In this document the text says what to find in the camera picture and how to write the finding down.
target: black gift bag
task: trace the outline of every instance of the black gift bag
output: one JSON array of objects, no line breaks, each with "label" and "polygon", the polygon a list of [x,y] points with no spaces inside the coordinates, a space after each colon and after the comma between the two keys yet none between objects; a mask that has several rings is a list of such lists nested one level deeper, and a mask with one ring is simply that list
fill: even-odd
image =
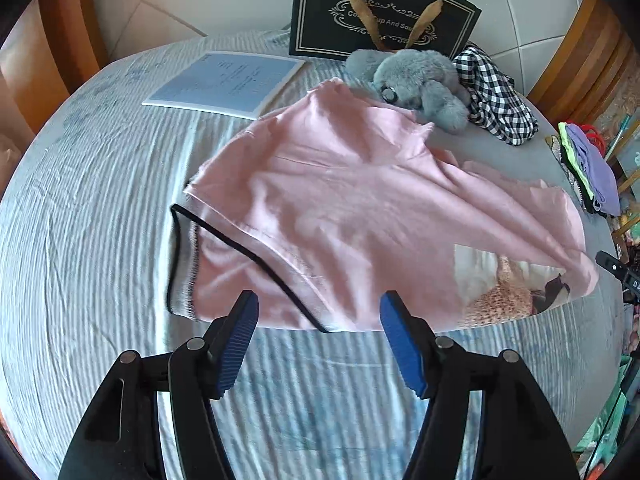
[{"label": "black gift bag", "polygon": [[480,12],[466,0],[294,0],[289,53],[344,60],[359,48],[415,48],[453,58]]}]

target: black and white gingham cloth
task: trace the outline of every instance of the black and white gingham cloth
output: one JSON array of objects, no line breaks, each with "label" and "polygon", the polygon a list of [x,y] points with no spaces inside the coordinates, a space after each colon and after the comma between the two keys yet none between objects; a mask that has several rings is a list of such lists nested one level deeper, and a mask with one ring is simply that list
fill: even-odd
[{"label": "black and white gingham cloth", "polygon": [[511,146],[523,144],[538,130],[538,120],[504,75],[477,45],[469,43],[454,59],[460,83],[471,95],[469,120]]}]

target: silver bolt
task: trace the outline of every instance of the silver bolt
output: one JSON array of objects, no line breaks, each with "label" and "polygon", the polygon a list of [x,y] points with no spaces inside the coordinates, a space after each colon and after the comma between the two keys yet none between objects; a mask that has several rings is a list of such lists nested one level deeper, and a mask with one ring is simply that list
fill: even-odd
[{"label": "silver bolt", "polygon": [[127,350],[120,354],[120,362],[124,365],[128,365],[136,360],[136,353],[133,350]]},{"label": "silver bolt", "polygon": [[508,363],[517,363],[520,360],[520,356],[513,350],[505,350],[502,354],[502,358]]},{"label": "silver bolt", "polygon": [[453,339],[445,335],[439,335],[436,338],[436,346],[443,349],[451,348],[453,346]]},{"label": "silver bolt", "polygon": [[189,350],[200,350],[204,346],[204,339],[201,337],[193,337],[187,341]]}]

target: bag handle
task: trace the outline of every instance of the bag handle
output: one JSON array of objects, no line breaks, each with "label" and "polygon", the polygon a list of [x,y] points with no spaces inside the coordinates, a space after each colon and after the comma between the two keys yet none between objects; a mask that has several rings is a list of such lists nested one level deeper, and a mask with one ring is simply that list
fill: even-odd
[{"label": "bag handle", "polygon": [[[353,12],[356,13],[357,17],[367,29],[367,32],[371,37],[371,41],[373,41],[373,44],[378,50],[381,50],[382,52],[399,52],[399,50],[387,48],[382,42],[380,30],[378,28],[378,20],[364,0],[349,0],[349,3],[351,4]],[[418,38],[420,38],[427,26],[438,17],[440,12],[442,12],[443,4],[444,2],[442,0],[436,0],[423,10],[422,14],[415,22],[414,28],[412,28],[411,33],[409,34],[409,39],[407,40],[404,48],[411,48]]]}]

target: stuffed animal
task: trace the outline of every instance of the stuffed animal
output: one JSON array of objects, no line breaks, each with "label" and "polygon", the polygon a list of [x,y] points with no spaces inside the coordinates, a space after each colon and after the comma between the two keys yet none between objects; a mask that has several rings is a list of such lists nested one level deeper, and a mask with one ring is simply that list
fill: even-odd
[{"label": "stuffed animal", "polygon": [[453,63],[439,52],[356,50],[347,58],[346,68],[372,84],[387,103],[418,110],[425,120],[449,133],[466,127],[469,93],[460,84]]}]

